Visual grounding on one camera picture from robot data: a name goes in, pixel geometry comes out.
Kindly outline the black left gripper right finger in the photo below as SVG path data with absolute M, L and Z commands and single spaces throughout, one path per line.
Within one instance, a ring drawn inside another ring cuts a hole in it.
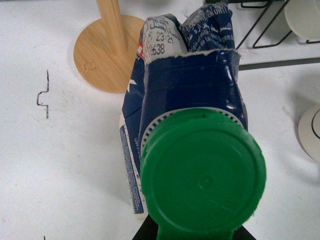
M 233 232 L 232 240 L 256 240 L 256 238 L 242 225 Z

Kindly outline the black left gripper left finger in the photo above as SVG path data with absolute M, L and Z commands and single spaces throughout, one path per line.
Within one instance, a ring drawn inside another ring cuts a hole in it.
M 132 240 L 156 240 L 158 230 L 158 224 L 148 214 Z

